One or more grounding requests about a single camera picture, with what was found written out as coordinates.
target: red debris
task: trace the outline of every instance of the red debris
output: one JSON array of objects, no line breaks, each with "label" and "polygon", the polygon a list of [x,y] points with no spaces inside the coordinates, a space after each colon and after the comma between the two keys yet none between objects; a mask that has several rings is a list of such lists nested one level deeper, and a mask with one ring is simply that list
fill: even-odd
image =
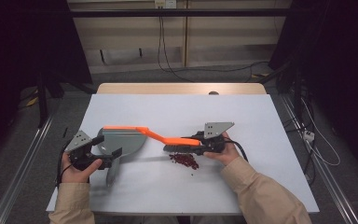
[{"label": "red debris", "polygon": [[199,168],[199,165],[191,154],[174,153],[170,154],[170,157],[171,160],[175,161],[175,163],[180,163],[186,167],[191,167],[193,170],[197,170]]}]

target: metal frame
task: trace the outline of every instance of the metal frame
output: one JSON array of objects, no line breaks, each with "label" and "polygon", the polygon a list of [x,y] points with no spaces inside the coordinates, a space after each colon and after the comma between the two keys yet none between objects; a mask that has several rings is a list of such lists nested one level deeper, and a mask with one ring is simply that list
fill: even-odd
[{"label": "metal frame", "polygon": [[6,223],[7,217],[11,211],[11,208],[16,202],[17,197],[21,191],[22,185],[25,182],[25,179],[28,176],[29,171],[31,170],[34,159],[36,158],[37,152],[39,148],[42,146],[42,143],[48,133],[48,129],[50,128],[51,122],[56,114],[58,107],[60,105],[60,101],[55,102],[51,109],[51,114],[47,118],[47,121],[43,125],[43,127],[39,128],[35,134],[34,140],[28,148],[24,159],[21,162],[17,173],[11,179],[11,182],[0,200],[0,224]]},{"label": "metal frame", "polygon": [[104,9],[72,10],[74,18],[93,17],[286,17],[308,16],[313,9],[246,8],[246,9]]},{"label": "metal frame", "polygon": [[[300,127],[302,127],[303,125],[300,125],[301,121],[297,120],[296,113],[293,111],[295,107],[293,105],[293,102],[289,99],[288,96],[281,95],[281,100],[290,118],[293,119],[293,123],[295,124],[296,128],[299,129]],[[306,144],[307,151],[310,152],[311,151],[310,143],[302,139],[302,134],[300,131],[298,131],[298,133],[301,140],[304,141],[304,143]],[[314,150],[320,153],[317,147],[315,147]],[[345,223],[348,224],[358,223],[358,217],[356,216],[353,207],[351,206],[351,202],[348,200],[344,191],[341,189],[338,182],[334,178],[333,174],[330,172],[328,166],[324,162],[319,160],[319,158],[315,155],[315,153],[311,155],[311,159],[314,161],[315,167],[318,170],[319,174],[321,175],[322,180],[324,181],[324,184],[326,185],[328,191],[330,192],[333,201],[336,203],[337,209],[342,215]]]}]

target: white tabletop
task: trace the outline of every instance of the white tabletop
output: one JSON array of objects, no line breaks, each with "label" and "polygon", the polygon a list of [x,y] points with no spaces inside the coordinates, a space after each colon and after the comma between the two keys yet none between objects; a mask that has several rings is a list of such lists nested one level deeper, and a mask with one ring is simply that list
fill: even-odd
[{"label": "white tabletop", "polygon": [[[227,132],[250,164],[319,212],[270,96],[96,94],[80,129],[95,137],[104,125],[147,126],[163,136],[189,136],[205,122],[233,121]],[[196,156],[198,170],[175,164],[163,144],[148,138],[136,153],[120,160],[117,180],[105,186],[107,170],[90,177],[90,209],[125,215],[238,215],[236,195],[219,174],[222,165]],[[97,147],[92,152],[100,154]],[[53,211],[57,190],[47,210]]]}]

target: human hand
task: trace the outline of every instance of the human hand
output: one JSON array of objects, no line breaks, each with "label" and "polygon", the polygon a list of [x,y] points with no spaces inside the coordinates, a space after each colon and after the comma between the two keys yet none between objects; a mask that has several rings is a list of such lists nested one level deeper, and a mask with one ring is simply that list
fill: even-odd
[{"label": "human hand", "polygon": [[94,173],[103,163],[101,159],[94,161],[86,170],[77,170],[74,166],[70,166],[71,160],[68,154],[62,154],[62,169],[69,167],[62,174],[62,183],[87,183],[90,175]]},{"label": "human hand", "polygon": [[[230,139],[226,132],[223,132],[222,135],[226,140]],[[228,165],[229,163],[237,159],[240,156],[240,153],[238,153],[233,143],[226,143],[225,149],[223,149],[221,153],[204,152],[203,155],[207,158],[221,161],[224,165]]]}]

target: orange tool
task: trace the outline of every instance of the orange tool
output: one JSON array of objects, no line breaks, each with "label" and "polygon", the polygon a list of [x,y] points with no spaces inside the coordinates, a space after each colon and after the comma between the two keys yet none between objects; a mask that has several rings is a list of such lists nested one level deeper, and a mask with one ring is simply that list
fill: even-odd
[{"label": "orange tool", "polygon": [[190,138],[181,138],[181,137],[163,137],[157,133],[153,133],[147,127],[136,127],[136,126],[103,126],[105,130],[136,130],[139,133],[142,133],[146,136],[154,138],[165,145],[186,145],[186,146],[199,146],[200,141]]}]

